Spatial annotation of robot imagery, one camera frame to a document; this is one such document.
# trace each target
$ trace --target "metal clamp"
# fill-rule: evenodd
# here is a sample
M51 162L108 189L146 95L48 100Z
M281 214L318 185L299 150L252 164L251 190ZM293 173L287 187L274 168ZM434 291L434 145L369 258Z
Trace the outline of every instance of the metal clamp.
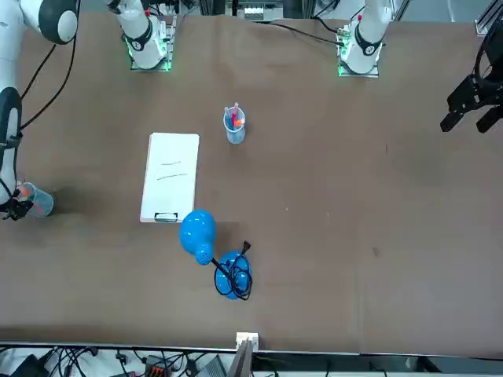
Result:
M230 365L227 377L250 377L252 354L259 350L259 334L256 332L236 333L237 352Z

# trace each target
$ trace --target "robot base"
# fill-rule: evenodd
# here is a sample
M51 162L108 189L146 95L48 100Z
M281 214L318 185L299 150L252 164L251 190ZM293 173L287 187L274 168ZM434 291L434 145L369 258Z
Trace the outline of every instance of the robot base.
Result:
M135 72L169 72L173 65L173 45L174 45L174 34L176 32L176 16L173 16L171 21L166 21L166 19L161 20L160 27L160 48L166 51L166 57L164 57L155 67L150 69L144 69L138 67L133 59L130 46L127 44L126 47L130 58L130 70Z
M373 78L378 78L379 77L379 68L377 67L377 62L379 61L379 55L380 51L383 47L379 47L379 51L377 51L376 55L376 63L374 64L374 68L370 72L365 73L364 75L360 75L358 73L353 72L351 69L349 69L348 66L343 62L341 57L347 52L347 45L349 44L349 41L351 40L351 31L350 31L350 25L344 25L343 28L343 34L339 35L337 34L337 42L342 42L344 43L344 47L337 46L337 75L339 77L373 77Z

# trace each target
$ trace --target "floor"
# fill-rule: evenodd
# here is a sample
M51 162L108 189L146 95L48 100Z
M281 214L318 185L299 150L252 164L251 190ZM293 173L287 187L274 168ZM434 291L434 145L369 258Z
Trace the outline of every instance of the floor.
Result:
M350 18L365 0L341 0L325 18ZM404 21L472 22L489 5L490 0L410 0ZM83 0L84 10L105 10L104 0Z
M0 375L13 374L24 359L34 355L38 359L50 351L50 348L20 347L6 350L0 354ZM86 376L120 376L123 369L116 359L116 350L98 350L93 357L90 353L84 353L79 357L79 366ZM57 367L60 350L56 350L46 363L45 368L51 377L59 376ZM130 350L121 350L121 355L126 357L124 369L135 372L140 376L145 371L145 366L140 357L158 356L159 351L140 350L135 355ZM229 371L233 362L231 353L191 353L188 357L196 361L197 371L212 361L218 354L222 366ZM187 358L177 358L179 352L164 351L167 360L173 360L171 377L186 377L185 366ZM460 357L430 357L429 360L449 377L475 376L475 375L503 375L503 362L483 361ZM267 353L255 355L253 359L254 377L382 377L383 374L390 377L424 377L424 373L415 372L417 369L417 357L407 356L351 356L351 355L322 355L322 354L287 354ZM67 361L61 359L61 370L64 371ZM68 377L82 377L77 368L72 369Z

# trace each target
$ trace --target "pen holder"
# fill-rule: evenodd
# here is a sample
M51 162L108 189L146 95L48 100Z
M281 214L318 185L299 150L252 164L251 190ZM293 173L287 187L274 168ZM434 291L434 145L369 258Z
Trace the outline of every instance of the pen holder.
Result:
M233 106L229 107L229 112L232 113ZM244 112L241 108L237 109L236 120L242 120L243 124L234 128L230 124L230 118L227 114L223 113L223 126L226 128L227 140L230 144L241 144L244 140Z
M34 218L46 218L51 214L54 208L54 198L52 195L29 182L23 183L18 189L21 191L21 194L33 202L33 207L28 211L31 216Z

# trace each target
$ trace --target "marker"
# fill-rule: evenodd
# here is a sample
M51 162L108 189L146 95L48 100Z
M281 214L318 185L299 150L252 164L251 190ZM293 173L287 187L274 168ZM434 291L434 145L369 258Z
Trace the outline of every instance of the marker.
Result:
M236 120L236 117L237 117L237 109L238 109L238 104L237 104L237 102L234 102L233 115L232 115L232 117L230 118L230 122L231 122L232 124L234 124L234 121Z
M234 129L234 126L233 126L233 117L230 116L229 108L227 106L225 106L224 109L223 109L223 111L226 112L226 122L229 124L229 128L231 130L233 130Z

